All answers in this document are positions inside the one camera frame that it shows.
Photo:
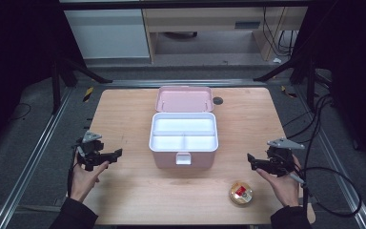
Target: red label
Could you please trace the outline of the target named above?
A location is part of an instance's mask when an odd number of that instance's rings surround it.
[[[238,196],[242,197],[242,194],[243,194],[244,192],[246,192],[246,188],[244,188],[243,186],[240,186],[240,188],[238,188],[238,189],[236,190],[236,192],[235,192],[235,193],[236,193]]]

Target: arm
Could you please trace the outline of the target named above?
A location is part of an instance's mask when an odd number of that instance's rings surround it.
[[[300,168],[299,161],[295,156],[294,163]],[[298,204],[298,182],[290,175],[274,177],[262,169],[257,169],[257,172],[272,185],[275,196],[283,205],[283,208],[271,216],[272,227],[274,229],[312,228],[302,207]]]
[[[80,164],[73,167],[71,195],[61,207],[61,212],[52,223],[50,229],[90,229],[97,220],[97,215],[83,204],[85,197],[99,182],[99,175],[108,167],[109,162],[105,161],[94,171],[85,171]]]

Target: hand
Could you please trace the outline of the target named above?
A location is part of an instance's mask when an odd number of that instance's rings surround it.
[[[300,169],[301,166],[299,164],[298,158],[294,155],[294,163]],[[262,169],[256,169],[257,172],[267,181],[269,181],[270,185],[274,190],[275,196],[281,202],[281,204],[285,206],[295,207],[299,206],[298,204],[298,193],[299,193],[299,183],[295,181],[290,175],[286,175],[283,177],[275,177],[267,173]]]
[[[109,162],[105,161],[99,165],[93,171],[84,170],[80,164],[77,164],[77,158],[74,160],[75,164],[73,167],[73,179],[72,179],[72,189],[70,198],[76,201],[83,202],[85,197],[94,187],[96,182],[99,182],[99,175],[105,171],[109,166]]]

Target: table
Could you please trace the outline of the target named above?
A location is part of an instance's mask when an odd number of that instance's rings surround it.
[[[100,176],[85,200],[97,224],[269,224],[281,208],[270,184],[252,171],[247,153],[266,158],[266,142],[284,136],[270,93],[264,88],[214,88],[219,147],[210,169],[158,169],[149,148],[157,89],[103,92],[91,131],[101,134],[102,153],[123,156]],[[236,181],[250,184],[246,207],[229,198]],[[309,220],[315,214],[309,208]]]

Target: storage box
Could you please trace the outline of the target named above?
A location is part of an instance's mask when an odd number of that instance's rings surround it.
[[[218,148],[211,89],[162,87],[152,118],[150,148],[158,168],[210,168]]]

